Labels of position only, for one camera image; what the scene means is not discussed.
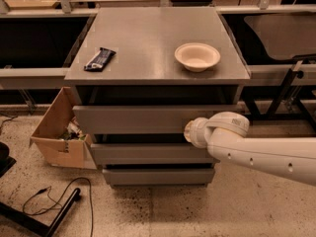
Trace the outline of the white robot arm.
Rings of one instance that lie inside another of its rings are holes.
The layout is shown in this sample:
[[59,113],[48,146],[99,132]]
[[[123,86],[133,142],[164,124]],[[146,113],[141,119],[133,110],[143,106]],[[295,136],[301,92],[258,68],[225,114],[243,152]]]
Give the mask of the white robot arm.
[[315,137],[247,138],[249,125],[242,115],[222,112],[191,120],[184,137],[222,162],[316,185]]

